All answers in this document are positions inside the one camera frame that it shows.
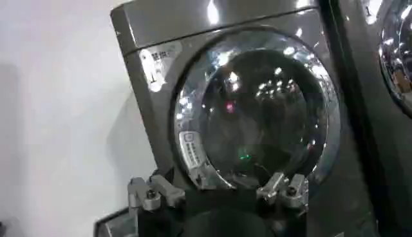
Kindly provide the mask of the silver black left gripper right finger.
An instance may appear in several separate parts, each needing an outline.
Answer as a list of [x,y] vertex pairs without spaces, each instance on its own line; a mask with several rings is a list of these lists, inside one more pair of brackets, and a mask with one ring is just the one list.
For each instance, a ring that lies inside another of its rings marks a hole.
[[302,174],[287,178],[284,173],[274,173],[265,185],[256,190],[256,194],[268,205],[279,204],[300,213],[308,211],[309,185]]

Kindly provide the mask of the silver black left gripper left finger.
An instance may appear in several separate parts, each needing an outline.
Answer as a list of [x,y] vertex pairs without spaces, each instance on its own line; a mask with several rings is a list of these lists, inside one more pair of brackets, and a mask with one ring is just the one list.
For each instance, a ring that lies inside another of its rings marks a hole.
[[185,191],[175,187],[162,175],[145,181],[141,177],[130,179],[127,185],[128,212],[136,216],[139,210],[154,212],[162,207],[177,208],[185,201]]

